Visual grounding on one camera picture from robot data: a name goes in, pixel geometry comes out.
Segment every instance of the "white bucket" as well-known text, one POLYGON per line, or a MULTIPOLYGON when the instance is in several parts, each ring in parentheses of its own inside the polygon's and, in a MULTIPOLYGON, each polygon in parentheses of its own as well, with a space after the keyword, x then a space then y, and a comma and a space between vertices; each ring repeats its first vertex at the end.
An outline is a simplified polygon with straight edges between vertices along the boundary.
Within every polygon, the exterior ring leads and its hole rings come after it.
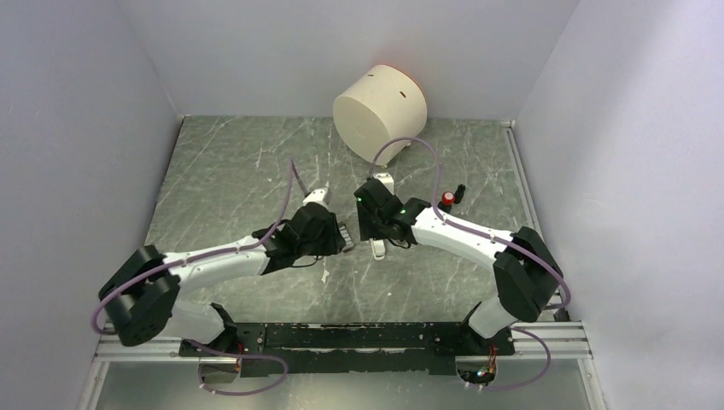
MULTIPOLYGON (((335 98, 332 112, 347 147, 369 162, 387 141, 416 137, 428 117, 423 91, 390 66, 373 67, 335 98)), ((404 141, 390 145, 377 164, 386 165, 406 145, 404 141)))

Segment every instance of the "gray wall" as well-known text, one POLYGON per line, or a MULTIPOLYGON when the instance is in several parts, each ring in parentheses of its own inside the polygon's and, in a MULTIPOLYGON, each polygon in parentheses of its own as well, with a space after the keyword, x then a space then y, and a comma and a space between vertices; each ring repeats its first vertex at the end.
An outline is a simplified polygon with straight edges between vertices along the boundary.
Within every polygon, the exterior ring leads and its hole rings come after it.
POLYGON ((0 407, 75 408, 178 122, 111 0, 3 2, 0 56, 0 407))
POLYGON ((120 0, 182 114, 331 115, 369 67, 432 116, 513 119, 578 0, 120 0))
POLYGON ((581 0, 518 117, 611 409, 724 408, 723 21, 581 0))

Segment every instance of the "red bottle cap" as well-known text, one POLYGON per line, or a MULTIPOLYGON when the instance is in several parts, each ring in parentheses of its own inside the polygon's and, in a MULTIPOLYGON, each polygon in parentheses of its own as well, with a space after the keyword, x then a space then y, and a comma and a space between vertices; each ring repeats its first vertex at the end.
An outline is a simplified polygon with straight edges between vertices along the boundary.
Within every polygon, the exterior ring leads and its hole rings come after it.
POLYGON ((442 194, 442 203, 444 205, 453 205, 453 202, 455 202, 455 194, 449 190, 442 194))

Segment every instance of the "white wall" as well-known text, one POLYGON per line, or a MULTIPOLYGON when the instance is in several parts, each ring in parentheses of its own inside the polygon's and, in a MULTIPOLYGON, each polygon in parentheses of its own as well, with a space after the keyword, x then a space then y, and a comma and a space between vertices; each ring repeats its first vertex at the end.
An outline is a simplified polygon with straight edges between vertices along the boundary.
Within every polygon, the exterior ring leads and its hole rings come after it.
POLYGON ((120 0, 182 114, 331 115, 369 67, 432 116, 513 119, 578 0, 120 0))
POLYGON ((610 409, 724 408, 724 3, 581 0, 518 117, 610 409))
POLYGON ((0 4, 0 407, 75 408, 178 128, 111 0, 0 4))

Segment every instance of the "floor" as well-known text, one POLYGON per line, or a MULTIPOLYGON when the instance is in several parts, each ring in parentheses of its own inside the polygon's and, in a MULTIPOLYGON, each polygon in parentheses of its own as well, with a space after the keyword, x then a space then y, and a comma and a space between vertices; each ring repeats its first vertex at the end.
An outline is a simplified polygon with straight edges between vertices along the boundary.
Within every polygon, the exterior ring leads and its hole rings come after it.
MULTIPOLYGON (((453 214, 497 229, 530 226, 498 121, 431 119, 420 137, 440 156, 441 190, 467 185, 453 214)), ((352 196, 369 163, 346 147, 331 118, 186 117, 147 243, 161 251, 195 250, 269 226, 290 156, 307 186, 331 188, 331 210, 347 222, 356 248, 312 267, 218 284, 188 300, 220 303, 235 321, 324 323, 460 320, 494 295, 490 271, 438 249, 392 248, 383 261, 372 259, 369 244, 359 242, 352 196)), ((400 199, 429 199, 434 164, 424 147, 404 149, 388 171, 400 199)), ((295 189, 288 216, 301 198, 295 189)))

